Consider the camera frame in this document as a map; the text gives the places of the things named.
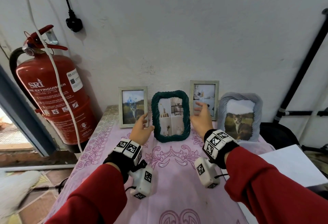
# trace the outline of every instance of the red sleeve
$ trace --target red sleeve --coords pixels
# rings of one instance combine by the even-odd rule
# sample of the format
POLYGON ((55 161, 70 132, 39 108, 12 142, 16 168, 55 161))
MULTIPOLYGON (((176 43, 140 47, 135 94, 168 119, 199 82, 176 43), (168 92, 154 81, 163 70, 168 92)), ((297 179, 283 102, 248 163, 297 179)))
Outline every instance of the red sleeve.
POLYGON ((111 224, 126 202, 121 173, 113 166, 103 164, 70 194, 46 224, 97 223, 100 215, 105 223, 111 224))
POLYGON ((327 223, 328 201, 281 174, 261 157, 237 147, 226 161, 224 188, 262 223, 327 223))

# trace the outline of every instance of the green twisted picture frame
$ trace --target green twisted picture frame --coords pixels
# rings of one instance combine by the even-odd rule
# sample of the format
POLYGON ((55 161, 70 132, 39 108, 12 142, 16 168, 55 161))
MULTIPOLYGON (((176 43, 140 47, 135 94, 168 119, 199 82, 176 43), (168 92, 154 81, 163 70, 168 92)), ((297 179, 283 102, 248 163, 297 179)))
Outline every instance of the green twisted picture frame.
POLYGON ((190 134, 190 112, 189 112, 189 98, 185 92, 177 90, 174 92, 157 92, 152 98, 152 112, 153 112, 153 125, 155 127, 154 136, 161 143, 167 143, 171 141, 182 141, 188 138, 190 134), (159 110, 158 103, 160 99, 168 99, 172 97, 178 97, 182 99, 183 108, 183 125, 184 131, 182 135, 163 136, 160 134, 161 127, 159 124, 159 110))

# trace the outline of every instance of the light blue twisted picture frame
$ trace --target light blue twisted picture frame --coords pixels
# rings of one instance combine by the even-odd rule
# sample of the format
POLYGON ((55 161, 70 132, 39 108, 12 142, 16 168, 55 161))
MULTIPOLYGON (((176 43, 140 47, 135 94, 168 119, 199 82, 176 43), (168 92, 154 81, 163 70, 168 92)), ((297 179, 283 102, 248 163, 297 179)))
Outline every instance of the light blue twisted picture frame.
POLYGON ((224 94, 220 99, 217 120, 217 129, 221 129, 223 131, 225 131, 224 123, 227 117, 227 103, 229 102, 229 100, 249 100, 255 103, 253 108, 254 121, 252 123, 252 136, 249 140, 242 141, 258 142, 258 138, 260 135, 260 124, 262 119, 262 99, 254 93, 229 92, 224 94))

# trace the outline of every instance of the white wall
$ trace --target white wall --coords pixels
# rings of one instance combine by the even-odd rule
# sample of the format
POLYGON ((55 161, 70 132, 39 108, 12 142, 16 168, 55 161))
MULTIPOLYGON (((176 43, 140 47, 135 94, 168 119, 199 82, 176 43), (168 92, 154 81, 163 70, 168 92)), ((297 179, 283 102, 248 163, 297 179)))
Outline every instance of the white wall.
MULTIPOLYGON (((324 17, 328 0, 70 0, 84 31, 71 32, 65 0, 32 0, 39 27, 54 31, 79 68, 100 116, 118 103, 119 86, 189 93, 190 80, 219 80, 220 95, 254 92, 271 121, 324 17)), ((33 32, 25 0, 0 0, 0 30, 13 49, 33 32)), ((290 110, 310 110, 328 74, 328 38, 290 110)), ((298 134, 305 118, 283 119, 298 134)), ((328 143, 328 118, 315 121, 307 144, 328 143)))

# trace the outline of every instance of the wrist tracker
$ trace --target wrist tracker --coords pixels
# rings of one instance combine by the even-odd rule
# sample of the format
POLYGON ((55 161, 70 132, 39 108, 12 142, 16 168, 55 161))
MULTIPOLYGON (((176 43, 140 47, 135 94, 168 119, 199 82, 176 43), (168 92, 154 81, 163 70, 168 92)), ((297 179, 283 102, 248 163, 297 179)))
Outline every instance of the wrist tracker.
POLYGON ((142 146, 130 139, 121 139, 121 141, 114 147, 108 157, 104 160, 105 163, 116 164, 121 170, 123 182, 128 180, 128 172, 138 165, 141 160, 142 146))
POLYGON ((211 163, 217 164, 221 169, 226 169, 224 155, 238 147, 236 140, 222 130, 209 130, 204 136, 203 151, 211 163))

